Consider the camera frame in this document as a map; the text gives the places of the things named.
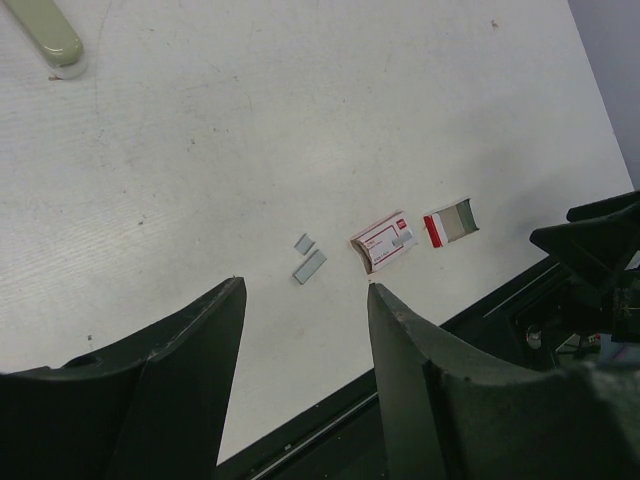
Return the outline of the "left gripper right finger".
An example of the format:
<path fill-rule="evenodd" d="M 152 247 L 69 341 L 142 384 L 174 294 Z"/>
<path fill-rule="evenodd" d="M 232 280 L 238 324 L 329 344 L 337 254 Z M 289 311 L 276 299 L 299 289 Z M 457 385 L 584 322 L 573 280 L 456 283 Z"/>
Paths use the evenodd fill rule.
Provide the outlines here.
<path fill-rule="evenodd" d="M 635 479 L 639 369 L 584 362 L 549 372 L 483 352 L 385 286 L 367 299 L 394 479 Z"/>

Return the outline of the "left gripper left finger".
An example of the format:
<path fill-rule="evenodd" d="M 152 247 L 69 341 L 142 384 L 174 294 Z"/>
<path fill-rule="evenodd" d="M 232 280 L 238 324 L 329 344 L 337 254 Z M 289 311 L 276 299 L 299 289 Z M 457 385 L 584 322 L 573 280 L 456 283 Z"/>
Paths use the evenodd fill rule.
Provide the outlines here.
<path fill-rule="evenodd" d="M 59 368 L 3 374 L 2 477 L 212 478 L 246 300 L 230 278 Z"/>

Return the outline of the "red white staple box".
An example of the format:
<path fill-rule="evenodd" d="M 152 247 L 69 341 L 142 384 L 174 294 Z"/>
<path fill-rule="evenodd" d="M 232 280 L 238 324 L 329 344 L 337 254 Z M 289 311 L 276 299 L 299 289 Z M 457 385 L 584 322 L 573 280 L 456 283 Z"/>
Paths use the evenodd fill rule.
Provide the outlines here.
<path fill-rule="evenodd" d="M 404 211 L 396 211 L 367 227 L 350 239 L 365 272 L 378 272 L 417 244 L 417 238 Z"/>

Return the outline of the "olive green stapler cover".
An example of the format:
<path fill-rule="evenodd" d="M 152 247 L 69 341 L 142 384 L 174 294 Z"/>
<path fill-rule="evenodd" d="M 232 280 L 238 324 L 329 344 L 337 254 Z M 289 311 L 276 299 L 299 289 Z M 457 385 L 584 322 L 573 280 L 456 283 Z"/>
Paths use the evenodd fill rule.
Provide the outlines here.
<path fill-rule="evenodd" d="M 82 40 L 52 0 L 4 1 L 56 79 L 69 80 L 86 69 Z"/>

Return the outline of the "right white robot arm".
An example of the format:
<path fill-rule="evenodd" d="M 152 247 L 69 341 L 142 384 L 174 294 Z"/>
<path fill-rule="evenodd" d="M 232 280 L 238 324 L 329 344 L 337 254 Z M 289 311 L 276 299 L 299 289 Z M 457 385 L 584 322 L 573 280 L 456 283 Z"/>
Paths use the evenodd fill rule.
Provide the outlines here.
<path fill-rule="evenodd" d="M 576 333 L 639 341 L 639 193 L 574 207 L 567 222 L 534 230 L 529 240 L 571 273 L 561 324 Z"/>

